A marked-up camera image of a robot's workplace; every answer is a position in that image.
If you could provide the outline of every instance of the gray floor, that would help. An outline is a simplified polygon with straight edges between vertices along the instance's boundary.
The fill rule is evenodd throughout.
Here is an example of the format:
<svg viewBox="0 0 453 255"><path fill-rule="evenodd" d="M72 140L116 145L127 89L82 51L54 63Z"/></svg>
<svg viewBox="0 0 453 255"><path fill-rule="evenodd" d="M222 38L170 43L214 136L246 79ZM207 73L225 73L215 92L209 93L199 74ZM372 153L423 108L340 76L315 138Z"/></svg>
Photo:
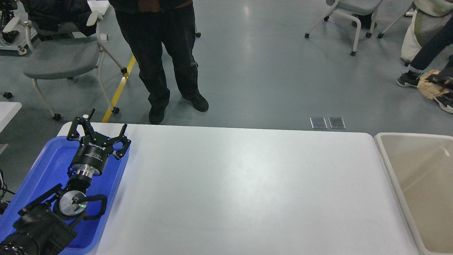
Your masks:
<svg viewBox="0 0 453 255"><path fill-rule="evenodd" d="M410 2L384 0L377 29L370 39L362 30L357 55L352 57L355 29L340 16L333 15L309 39L304 38L305 31L327 9L323 0L195 0L202 36L196 41L194 56L199 63L199 88L210 108L206 113L197 112L181 98L171 58L164 54L172 94L162 125L312 130L310 117L343 117L347 127L343 132L452 136L451 114L416 89L395 84L406 71L400 50L410 19L402 19L384 38L377 38ZM102 25L102 32L110 35L108 47L127 65L132 53L112 8ZM23 105L0 133L0 143L10 145L0 155L0 167L13 191L64 123L91 108L96 108L92 121L100 122L107 110L96 73L90 72L72 80L40 81L44 94L63 116L58 122L50 119L31 80L22 74L29 55L0 51L0 90L12 92L10 101ZM430 69L442 69L446 56L439 56ZM148 123L147 92L138 73L136 65L117 104L121 112L112 115L110 122ZM109 58L103 78L113 96L121 74Z"/></svg>

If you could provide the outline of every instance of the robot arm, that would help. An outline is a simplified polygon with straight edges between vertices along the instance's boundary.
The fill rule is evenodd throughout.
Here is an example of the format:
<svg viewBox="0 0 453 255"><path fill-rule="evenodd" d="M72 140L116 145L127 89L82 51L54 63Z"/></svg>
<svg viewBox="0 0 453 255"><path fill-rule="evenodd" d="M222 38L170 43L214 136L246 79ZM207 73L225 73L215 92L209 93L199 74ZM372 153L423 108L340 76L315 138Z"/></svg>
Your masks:
<svg viewBox="0 0 453 255"><path fill-rule="evenodd" d="M94 109L88 118L75 117L69 129L67 140L80 144L68 167L66 186L57 184L18 212L20 218L13 224L16 231L0 243L0 255L57 255L77 236L77 224L104 215L107 197L86 196L87 189L92 177L102 174L111 154L117 160L124 156L130 140L125 136L126 124L114 138L95 132L90 124L93 113ZM78 125L83 127L83 137L77 132ZM122 148L115 151L113 145L118 142ZM101 210L87 216L85 209L92 201L101 201Z"/></svg>

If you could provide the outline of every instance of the person's leg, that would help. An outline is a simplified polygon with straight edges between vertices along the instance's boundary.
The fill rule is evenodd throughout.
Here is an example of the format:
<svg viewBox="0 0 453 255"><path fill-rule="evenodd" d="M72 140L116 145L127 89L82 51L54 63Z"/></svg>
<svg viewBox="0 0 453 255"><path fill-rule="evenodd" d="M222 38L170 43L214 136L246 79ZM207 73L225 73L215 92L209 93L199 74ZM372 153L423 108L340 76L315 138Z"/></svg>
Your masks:
<svg viewBox="0 0 453 255"><path fill-rule="evenodd" d="M453 43L453 17L443 28L422 47L412 62L409 70L414 73L422 73L437 55L447 46Z"/></svg>
<svg viewBox="0 0 453 255"><path fill-rule="evenodd" d="M431 38L428 43L417 53L409 66L409 71L402 74L396 83L401 87L417 87L419 76L423 73L439 53L448 45L453 43L453 17L443 28Z"/></svg>
<svg viewBox="0 0 453 255"><path fill-rule="evenodd" d="M450 55L450 57L449 57L448 59L449 59L449 60L448 60L447 65L445 66L445 68L453 67L453 54Z"/></svg>
<svg viewBox="0 0 453 255"><path fill-rule="evenodd" d="M159 27L160 13L131 15L116 11L116 19L124 39L129 44L140 68L139 77L149 92L148 100L153 107L167 106L170 90L167 88L162 66L162 41Z"/></svg>
<svg viewBox="0 0 453 255"><path fill-rule="evenodd" d="M195 43L195 15L193 5L170 10L164 14L162 42L172 57L178 89L186 99L198 91L198 64L192 55Z"/></svg>

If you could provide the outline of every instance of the beige bin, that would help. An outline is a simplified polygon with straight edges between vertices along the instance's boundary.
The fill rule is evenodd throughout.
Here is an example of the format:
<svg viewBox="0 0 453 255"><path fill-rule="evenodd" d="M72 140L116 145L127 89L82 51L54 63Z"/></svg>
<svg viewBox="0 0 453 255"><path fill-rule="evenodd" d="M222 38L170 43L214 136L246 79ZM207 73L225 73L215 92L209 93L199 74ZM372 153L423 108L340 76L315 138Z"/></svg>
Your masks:
<svg viewBox="0 0 453 255"><path fill-rule="evenodd" d="M420 254L453 254L453 137L379 133L375 141Z"/></svg>

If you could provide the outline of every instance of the sneaker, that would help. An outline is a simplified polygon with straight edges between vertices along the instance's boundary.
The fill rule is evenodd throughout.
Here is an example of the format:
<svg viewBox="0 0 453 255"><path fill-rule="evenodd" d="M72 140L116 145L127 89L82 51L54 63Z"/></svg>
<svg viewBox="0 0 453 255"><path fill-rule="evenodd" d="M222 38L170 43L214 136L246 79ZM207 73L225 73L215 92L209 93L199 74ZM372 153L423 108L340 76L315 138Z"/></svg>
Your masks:
<svg viewBox="0 0 453 255"><path fill-rule="evenodd" d="M164 112L167 105L168 103L164 106L151 106L151 110L148 115L149 122L151 124L157 125L164 120Z"/></svg>
<svg viewBox="0 0 453 255"><path fill-rule="evenodd" d="M184 99L189 100L197 111L206 112L209 109L209 104L207 103L206 98L204 98L201 94L198 94L193 98Z"/></svg>
<svg viewBox="0 0 453 255"><path fill-rule="evenodd" d="M419 84L419 77L412 79L409 77L408 73L402 74L398 79L396 79L396 84L401 87L414 87L416 88Z"/></svg>
<svg viewBox="0 0 453 255"><path fill-rule="evenodd" d="M442 96L433 98L440 108L448 113L453 113L453 93L449 92Z"/></svg>

